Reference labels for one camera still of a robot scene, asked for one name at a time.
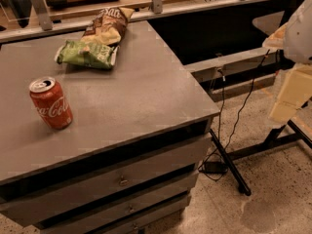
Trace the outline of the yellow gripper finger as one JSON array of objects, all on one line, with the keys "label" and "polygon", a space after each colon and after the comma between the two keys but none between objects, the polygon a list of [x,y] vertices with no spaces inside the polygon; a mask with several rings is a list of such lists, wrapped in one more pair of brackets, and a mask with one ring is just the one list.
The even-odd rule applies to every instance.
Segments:
[{"label": "yellow gripper finger", "polygon": [[296,63],[286,75],[268,118],[285,125],[312,97],[312,65]]},{"label": "yellow gripper finger", "polygon": [[284,23],[274,33],[272,33],[264,40],[262,46],[267,49],[283,50],[286,28],[287,24]]}]

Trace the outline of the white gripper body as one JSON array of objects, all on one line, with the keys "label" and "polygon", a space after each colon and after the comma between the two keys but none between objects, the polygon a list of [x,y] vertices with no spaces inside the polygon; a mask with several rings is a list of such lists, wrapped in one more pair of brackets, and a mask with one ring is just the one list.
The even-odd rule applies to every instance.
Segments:
[{"label": "white gripper body", "polygon": [[283,47],[287,59],[312,63],[312,0],[304,0],[290,17]]}]

